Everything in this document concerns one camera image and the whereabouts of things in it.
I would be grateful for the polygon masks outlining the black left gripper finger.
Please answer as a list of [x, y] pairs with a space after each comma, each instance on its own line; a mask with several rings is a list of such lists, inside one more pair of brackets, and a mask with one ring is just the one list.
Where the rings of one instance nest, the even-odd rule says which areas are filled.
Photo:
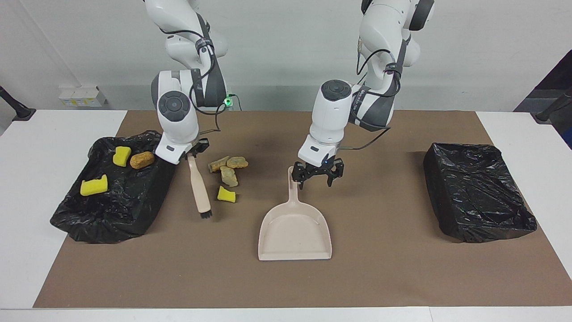
[[306, 165], [303, 163], [294, 163], [291, 177], [292, 180], [298, 184], [299, 190], [302, 190], [304, 182], [309, 178]]
[[343, 163], [342, 159], [335, 159], [329, 163], [329, 168], [326, 171], [327, 179], [327, 186], [331, 187], [333, 181], [337, 178], [341, 178], [345, 171], [345, 164]]

